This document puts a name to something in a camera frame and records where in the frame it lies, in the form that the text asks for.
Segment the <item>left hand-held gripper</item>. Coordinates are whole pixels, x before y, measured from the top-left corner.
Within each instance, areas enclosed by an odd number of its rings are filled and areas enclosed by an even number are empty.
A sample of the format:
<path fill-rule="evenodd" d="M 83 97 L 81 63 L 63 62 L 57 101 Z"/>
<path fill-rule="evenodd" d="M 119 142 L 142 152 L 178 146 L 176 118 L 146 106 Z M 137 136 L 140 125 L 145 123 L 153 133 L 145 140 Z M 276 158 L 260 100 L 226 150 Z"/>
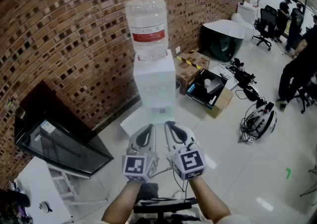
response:
<path fill-rule="evenodd" d="M 122 173 L 129 181 L 148 182 L 157 171 L 156 129 L 148 124 L 138 129 L 129 141 L 126 155 L 122 157 Z"/>

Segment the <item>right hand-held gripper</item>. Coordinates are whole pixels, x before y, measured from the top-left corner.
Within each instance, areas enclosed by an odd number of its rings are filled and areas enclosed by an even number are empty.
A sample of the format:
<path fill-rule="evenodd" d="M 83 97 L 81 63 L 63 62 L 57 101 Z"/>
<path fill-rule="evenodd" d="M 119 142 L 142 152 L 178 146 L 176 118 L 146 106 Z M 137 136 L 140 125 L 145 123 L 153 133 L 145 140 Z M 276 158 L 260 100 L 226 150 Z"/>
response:
<path fill-rule="evenodd" d="M 167 159 L 182 181 L 201 176 L 206 169 L 206 158 L 193 131 L 174 121 L 164 124 L 167 141 Z"/>

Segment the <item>white water dispenser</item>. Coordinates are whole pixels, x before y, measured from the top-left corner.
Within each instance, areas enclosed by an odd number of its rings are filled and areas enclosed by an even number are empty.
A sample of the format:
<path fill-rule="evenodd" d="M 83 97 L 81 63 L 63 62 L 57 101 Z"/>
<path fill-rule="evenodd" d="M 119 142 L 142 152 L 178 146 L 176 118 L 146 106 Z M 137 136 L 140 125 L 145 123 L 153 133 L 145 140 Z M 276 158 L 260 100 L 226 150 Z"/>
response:
<path fill-rule="evenodd" d="M 120 124 L 123 130 L 132 136 L 147 124 L 174 121 L 176 73 L 171 51 L 154 61 L 135 58 L 133 76 L 142 104 Z"/>

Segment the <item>person's left forearm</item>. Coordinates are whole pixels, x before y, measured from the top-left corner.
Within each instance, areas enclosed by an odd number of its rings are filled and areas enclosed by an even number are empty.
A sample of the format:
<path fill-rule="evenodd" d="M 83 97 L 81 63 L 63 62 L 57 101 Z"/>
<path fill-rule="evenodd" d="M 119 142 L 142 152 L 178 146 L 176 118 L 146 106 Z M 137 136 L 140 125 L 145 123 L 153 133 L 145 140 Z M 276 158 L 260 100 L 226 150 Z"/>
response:
<path fill-rule="evenodd" d="M 101 221 L 106 224 L 139 224 L 133 216 L 133 208 L 146 182 L 129 181 L 105 210 Z"/>

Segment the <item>person's right forearm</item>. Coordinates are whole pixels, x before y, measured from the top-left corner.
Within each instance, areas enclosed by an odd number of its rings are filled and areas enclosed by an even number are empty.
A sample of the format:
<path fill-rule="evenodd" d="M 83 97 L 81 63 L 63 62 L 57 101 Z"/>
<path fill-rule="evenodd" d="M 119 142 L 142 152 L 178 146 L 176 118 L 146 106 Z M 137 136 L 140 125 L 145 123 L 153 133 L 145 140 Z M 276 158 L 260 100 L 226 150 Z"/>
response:
<path fill-rule="evenodd" d="M 201 176 L 189 180 L 204 217 L 214 224 L 231 215 L 227 205 L 211 190 Z"/>

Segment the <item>black product box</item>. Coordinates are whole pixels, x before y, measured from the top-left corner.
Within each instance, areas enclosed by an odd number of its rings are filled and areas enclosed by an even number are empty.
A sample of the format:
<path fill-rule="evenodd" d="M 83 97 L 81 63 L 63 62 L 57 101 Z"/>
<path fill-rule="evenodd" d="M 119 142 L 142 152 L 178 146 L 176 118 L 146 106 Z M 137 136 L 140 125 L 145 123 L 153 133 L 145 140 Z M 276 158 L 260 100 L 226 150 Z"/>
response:
<path fill-rule="evenodd" d="M 209 91 L 207 91 L 204 87 L 205 79 L 211 80 L 211 87 Z M 220 76 L 210 72 L 209 70 L 203 69 L 195 77 L 185 95 L 211 110 L 225 87 L 225 84 L 225 79 L 222 79 Z"/>

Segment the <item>plain cardboard box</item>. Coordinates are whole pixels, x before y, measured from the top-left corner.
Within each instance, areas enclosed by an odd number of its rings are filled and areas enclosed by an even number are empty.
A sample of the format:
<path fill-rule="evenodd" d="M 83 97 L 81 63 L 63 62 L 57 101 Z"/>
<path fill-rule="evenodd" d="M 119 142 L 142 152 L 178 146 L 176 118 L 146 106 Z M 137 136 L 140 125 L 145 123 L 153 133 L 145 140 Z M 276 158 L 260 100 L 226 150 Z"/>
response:
<path fill-rule="evenodd" d="M 210 111 L 210 115 L 213 118 L 217 118 L 223 112 L 223 110 L 228 106 L 232 98 L 233 98 L 233 92 L 227 89 L 226 87 L 224 87 L 215 105 Z"/>

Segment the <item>cardboard box striped tape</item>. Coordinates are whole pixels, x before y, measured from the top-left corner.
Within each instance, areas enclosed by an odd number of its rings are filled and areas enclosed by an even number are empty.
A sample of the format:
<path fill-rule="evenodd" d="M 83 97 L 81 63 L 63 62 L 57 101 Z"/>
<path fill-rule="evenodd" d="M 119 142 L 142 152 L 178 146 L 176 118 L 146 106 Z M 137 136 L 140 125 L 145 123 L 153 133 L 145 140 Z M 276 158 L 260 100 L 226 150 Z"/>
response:
<path fill-rule="evenodd" d="M 208 69 L 210 58 L 196 51 L 181 53 L 173 59 L 176 80 L 180 83 L 180 92 L 185 94 L 189 85 L 202 69 Z"/>

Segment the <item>small printed floor tags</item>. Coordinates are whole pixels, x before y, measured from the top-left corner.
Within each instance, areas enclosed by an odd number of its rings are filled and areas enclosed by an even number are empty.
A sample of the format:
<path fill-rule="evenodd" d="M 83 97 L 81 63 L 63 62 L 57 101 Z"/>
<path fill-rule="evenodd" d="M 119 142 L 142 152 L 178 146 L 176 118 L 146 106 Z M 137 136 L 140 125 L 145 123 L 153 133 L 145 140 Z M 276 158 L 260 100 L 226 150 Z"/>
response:
<path fill-rule="evenodd" d="M 238 140 L 239 143 L 248 143 L 248 144 L 254 143 L 254 141 L 255 141 L 255 137 L 250 136 L 247 133 L 242 133 Z"/>

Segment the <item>white flat sheet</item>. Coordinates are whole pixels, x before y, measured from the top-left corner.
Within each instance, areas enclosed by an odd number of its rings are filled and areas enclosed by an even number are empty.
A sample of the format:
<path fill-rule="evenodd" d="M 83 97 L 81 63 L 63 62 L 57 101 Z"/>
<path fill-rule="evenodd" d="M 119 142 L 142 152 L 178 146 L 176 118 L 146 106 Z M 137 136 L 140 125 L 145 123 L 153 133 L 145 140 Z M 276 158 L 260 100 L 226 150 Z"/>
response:
<path fill-rule="evenodd" d="M 225 87 L 229 90 L 233 90 L 239 83 L 233 72 L 228 69 L 228 65 L 226 64 L 218 63 L 216 66 L 209 69 L 209 71 L 220 76 L 222 79 L 225 79 Z"/>

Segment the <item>black glass front appliance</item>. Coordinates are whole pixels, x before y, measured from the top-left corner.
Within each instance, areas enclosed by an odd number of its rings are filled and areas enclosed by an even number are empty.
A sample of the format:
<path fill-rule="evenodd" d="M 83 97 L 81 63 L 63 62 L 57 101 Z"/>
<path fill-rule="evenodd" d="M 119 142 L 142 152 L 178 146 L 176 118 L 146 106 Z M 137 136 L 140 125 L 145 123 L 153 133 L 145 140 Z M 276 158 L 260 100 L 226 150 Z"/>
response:
<path fill-rule="evenodd" d="M 91 130 L 41 81 L 15 114 L 14 142 L 55 167 L 92 176 L 114 159 Z"/>

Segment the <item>white metal rack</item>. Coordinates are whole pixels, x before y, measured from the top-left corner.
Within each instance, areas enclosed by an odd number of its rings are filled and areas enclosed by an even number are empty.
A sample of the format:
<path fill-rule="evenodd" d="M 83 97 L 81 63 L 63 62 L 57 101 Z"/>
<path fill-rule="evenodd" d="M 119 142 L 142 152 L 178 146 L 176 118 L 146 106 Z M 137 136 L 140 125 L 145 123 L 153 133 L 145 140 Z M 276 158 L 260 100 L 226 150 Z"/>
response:
<path fill-rule="evenodd" d="M 58 168 L 37 157 L 15 181 L 30 200 L 26 213 L 34 224 L 73 224 L 110 200 L 98 179 Z M 52 212 L 41 211 L 41 202 L 47 202 Z"/>

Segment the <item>small metal pot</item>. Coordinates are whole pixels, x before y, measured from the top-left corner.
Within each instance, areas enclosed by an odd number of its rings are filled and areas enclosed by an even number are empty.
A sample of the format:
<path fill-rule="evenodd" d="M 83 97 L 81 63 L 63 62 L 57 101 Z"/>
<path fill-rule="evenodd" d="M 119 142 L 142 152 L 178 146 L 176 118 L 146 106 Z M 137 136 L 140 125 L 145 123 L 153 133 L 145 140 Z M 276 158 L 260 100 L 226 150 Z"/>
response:
<path fill-rule="evenodd" d="M 41 202 L 39 205 L 38 205 L 39 209 L 41 211 L 43 211 L 44 213 L 49 213 L 49 212 L 52 212 L 52 209 L 49 207 L 49 205 L 47 204 L 47 202 Z"/>

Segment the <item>clear water bottle red label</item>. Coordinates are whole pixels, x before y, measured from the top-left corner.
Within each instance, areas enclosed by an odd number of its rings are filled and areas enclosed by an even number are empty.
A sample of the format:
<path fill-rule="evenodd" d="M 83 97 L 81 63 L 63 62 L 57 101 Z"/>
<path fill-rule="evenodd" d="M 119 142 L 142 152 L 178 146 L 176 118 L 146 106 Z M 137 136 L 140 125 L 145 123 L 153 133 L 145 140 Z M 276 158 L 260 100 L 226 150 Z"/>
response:
<path fill-rule="evenodd" d="M 157 60 L 168 48 L 165 0 L 129 0 L 125 13 L 136 55 L 140 60 Z"/>

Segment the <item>black swivel chair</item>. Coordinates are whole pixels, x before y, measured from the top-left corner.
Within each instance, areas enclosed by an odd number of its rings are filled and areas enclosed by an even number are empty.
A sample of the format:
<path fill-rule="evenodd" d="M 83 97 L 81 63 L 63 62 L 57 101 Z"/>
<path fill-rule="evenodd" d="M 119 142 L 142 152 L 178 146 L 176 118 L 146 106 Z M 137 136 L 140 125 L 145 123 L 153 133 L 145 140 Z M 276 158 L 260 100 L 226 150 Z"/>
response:
<path fill-rule="evenodd" d="M 302 103 L 301 114 L 303 114 L 309 106 L 317 104 L 317 72 L 313 74 L 308 83 L 297 90 L 294 98 Z"/>

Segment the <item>white toilet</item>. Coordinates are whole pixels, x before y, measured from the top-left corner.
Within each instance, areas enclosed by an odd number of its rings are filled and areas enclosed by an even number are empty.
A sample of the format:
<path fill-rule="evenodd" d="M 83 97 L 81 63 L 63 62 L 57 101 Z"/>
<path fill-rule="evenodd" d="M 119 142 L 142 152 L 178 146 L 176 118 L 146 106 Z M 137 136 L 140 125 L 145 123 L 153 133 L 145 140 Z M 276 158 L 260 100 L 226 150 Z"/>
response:
<path fill-rule="evenodd" d="M 232 14 L 231 20 L 239 23 L 245 29 L 244 41 L 249 42 L 255 33 L 255 20 L 257 18 L 258 8 L 247 2 L 237 4 L 237 12 Z"/>

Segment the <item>black bag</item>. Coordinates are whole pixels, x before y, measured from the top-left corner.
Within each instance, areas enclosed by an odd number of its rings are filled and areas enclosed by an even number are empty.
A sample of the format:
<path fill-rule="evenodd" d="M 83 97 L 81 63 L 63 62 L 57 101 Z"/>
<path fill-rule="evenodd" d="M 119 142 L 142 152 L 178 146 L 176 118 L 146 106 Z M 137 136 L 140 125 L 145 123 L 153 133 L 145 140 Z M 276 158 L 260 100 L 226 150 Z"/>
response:
<path fill-rule="evenodd" d="M 17 205 L 28 208 L 31 203 L 27 195 L 18 191 L 0 189 L 0 206 Z"/>

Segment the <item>black office chair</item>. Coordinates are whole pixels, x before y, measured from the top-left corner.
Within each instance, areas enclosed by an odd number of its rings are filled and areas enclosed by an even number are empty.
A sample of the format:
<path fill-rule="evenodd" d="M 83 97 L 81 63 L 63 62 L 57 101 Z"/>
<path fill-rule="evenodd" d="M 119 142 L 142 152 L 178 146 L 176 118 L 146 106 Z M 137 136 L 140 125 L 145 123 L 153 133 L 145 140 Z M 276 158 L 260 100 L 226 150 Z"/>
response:
<path fill-rule="evenodd" d="M 260 34 L 253 36 L 252 38 L 259 39 L 257 46 L 259 46 L 261 43 L 264 43 L 270 51 L 272 44 L 269 39 L 273 40 L 274 38 L 276 16 L 264 8 L 260 9 L 260 15 L 260 21 L 257 23 L 257 30 Z"/>

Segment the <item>black bar frame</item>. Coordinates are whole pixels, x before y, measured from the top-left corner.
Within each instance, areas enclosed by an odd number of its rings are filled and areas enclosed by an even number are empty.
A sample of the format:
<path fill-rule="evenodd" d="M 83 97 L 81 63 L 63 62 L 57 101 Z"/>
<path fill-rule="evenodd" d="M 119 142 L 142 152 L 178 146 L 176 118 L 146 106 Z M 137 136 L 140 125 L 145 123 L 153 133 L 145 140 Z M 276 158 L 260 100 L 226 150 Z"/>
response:
<path fill-rule="evenodd" d="M 196 198 L 189 199 L 151 199 L 140 200 L 134 205 L 133 211 L 136 214 L 157 214 L 159 220 L 164 219 L 164 213 L 176 213 L 178 211 L 191 209 L 193 205 L 197 204 Z"/>

